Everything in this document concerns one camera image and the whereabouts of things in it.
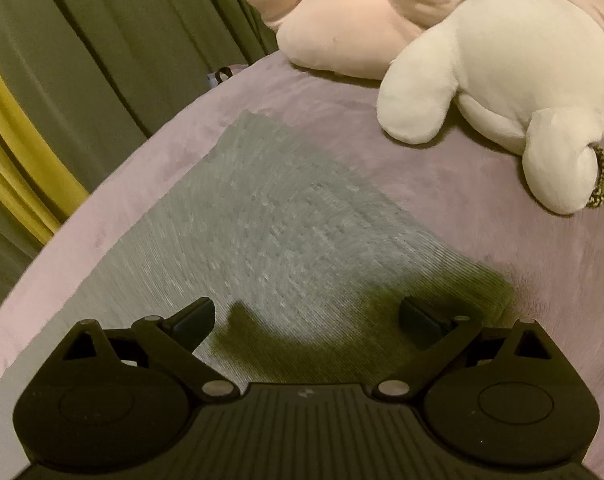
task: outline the pink plush toy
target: pink plush toy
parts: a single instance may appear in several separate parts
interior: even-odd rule
[[[403,49],[463,0],[247,0],[291,62],[381,80]]]

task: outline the yellow curtain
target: yellow curtain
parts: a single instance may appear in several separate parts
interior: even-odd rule
[[[44,204],[12,159],[61,211],[63,218],[54,215]],[[86,190],[39,135],[0,77],[0,200],[3,205],[44,245],[87,197]]]

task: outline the white plush toy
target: white plush toy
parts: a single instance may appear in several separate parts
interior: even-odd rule
[[[549,210],[604,199],[604,0],[466,0],[391,64],[377,116],[431,140],[454,100],[484,137],[522,156]]]

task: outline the plush toy's body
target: plush toy's body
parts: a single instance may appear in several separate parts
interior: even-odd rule
[[[390,62],[463,0],[246,0],[295,64],[382,79]]]
[[[585,207],[604,136],[604,0],[467,0],[408,46],[381,85],[382,127],[428,142],[451,100],[483,136],[523,157],[547,208]]]

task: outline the mattress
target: mattress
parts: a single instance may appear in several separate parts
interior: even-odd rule
[[[182,110],[80,206],[0,308],[2,395],[16,399],[35,372],[11,375],[20,352],[246,109],[296,129],[448,245],[508,277],[518,311],[543,325],[598,400],[586,465],[604,478],[604,206],[570,218],[543,210],[519,158],[454,111],[427,146],[399,144],[377,124],[376,97],[374,84],[298,70],[275,53]],[[6,418],[0,413],[0,480],[27,464]]]

